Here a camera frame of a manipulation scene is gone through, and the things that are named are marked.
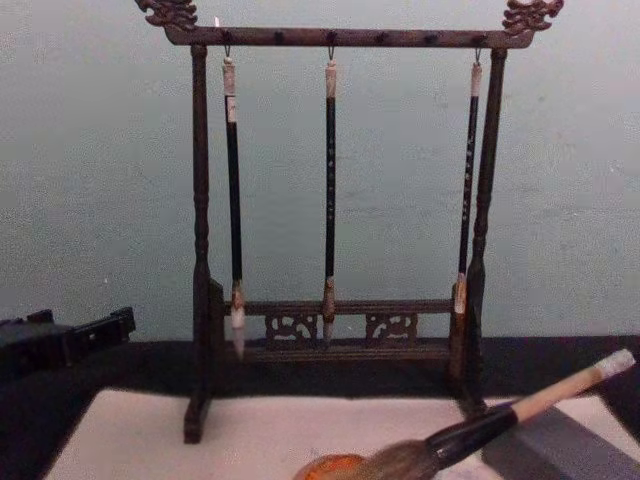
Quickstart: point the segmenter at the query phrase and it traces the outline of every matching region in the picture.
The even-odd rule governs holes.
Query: gray block
[[[640,464],[552,408],[487,445],[483,461],[505,480],[632,480]]]

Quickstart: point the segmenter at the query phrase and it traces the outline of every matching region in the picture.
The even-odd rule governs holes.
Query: turned wooden post
[[[507,50],[491,51],[491,77],[484,122],[484,137],[478,174],[476,220],[473,226],[473,257],[467,271],[467,378],[479,383],[482,370],[480,338],[482,338],[482,300],[484,296],[484,250],[489,228],[489,206],[493,189],[493,173],[496,165],[496,147],[500,125],[502,81]]]
[[[185,443],[198,443],[211,399],[211,322],[209,319],[209,143],[207,127],[207,47],[191,47],[193,65],[193,203],[196,264],[193,270],[193,347],[197,371],[185,414]]]

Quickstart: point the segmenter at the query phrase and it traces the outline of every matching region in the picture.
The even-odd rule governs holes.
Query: carved lattice panel
[[[367,347],[402,343],[413,347],[418,337],[418,315],[367,315]]]
[[[273,316],[264,319],[267,348],[313,348],[318,342],[318,315]]]

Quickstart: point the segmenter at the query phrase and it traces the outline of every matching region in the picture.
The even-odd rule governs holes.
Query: calligraphy brush
[[[458,280],[456,281],[455,297],[453,302],[457,338],[464,338],[466,328],[467,250],[469,247],[469,218],[471,216],[471,193],[473,189],[473,162],[476,151],[478,97],[480,95],[481,80],[482,67],[480,65],[480,50],[476,50],[476,61],[471,68],[471,99],[469,102],[469,126],[467,129],[467,148],[465,152],[462,222],[460,224],[460,254],[458,257]],[[463,356],[461,342],[454,341],[451,343],[451,347],[452,358],[459,359]],[[462,361],[451,362],[450,373],[455,377],[461,377],[462,368]]]
[[[244,292],[242,289],[242,235],[240,227],[240,174],[238,169],[238,126],[236,121],[235,65],[228,55],[222,67],[224,75],[227,152],[229,162],[229,209],[231,219],[231,326],[233,345],[238,358],[244,357]]]
[[[428,480],[484,447],[519,423],[560,400],[577,395],[635,364],[628,350],[598,363],[511,405],[489,409],[475,418],[445,428],[425,440],[391,445],[355,468],[331,473],[323,480]]]
[[[325,69],[327,82],[327,232],[325,237],[325,282],[322,298],[322,316],[324,320],[322,337],[328,347],[333,335],[333,322],[336,316],[336,298],[333,278],[336,231],[336,61],[330,49],[330,60]]]

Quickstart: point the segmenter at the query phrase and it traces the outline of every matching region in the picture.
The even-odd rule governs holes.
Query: wooden post
[[[489,228],[489,206],[493,189],[493,173],[496,164],[502,81],[507,50],[491,51],[491,77],[484,122],[484,138],[478,174],[477,212],[473,227],[473,257],[467,271],[467,379],[479,386],[482,370],[480,339],[482,338],[482,300],[484,296],[484,250]]]
[[[196,264],[193,271],[193,347],[196,385],[184,419],[185,443],[198,443],[211,399],[212,336],[209,319],[209,143],[207,47],[191,47],[193,65],[193,202]]]
[[[222,285],[213,279],[209,280],[209,324],[211,325],[211,355],[207,358],[213,369],[209,372],[206,368],[204,373],[212,374],[211,388],[213,393],[220,393],[224,391],[226,385],[225,376],[225,335],[224,335],[224,317],[225,317],[225,303],[224,303],[224,291]]]

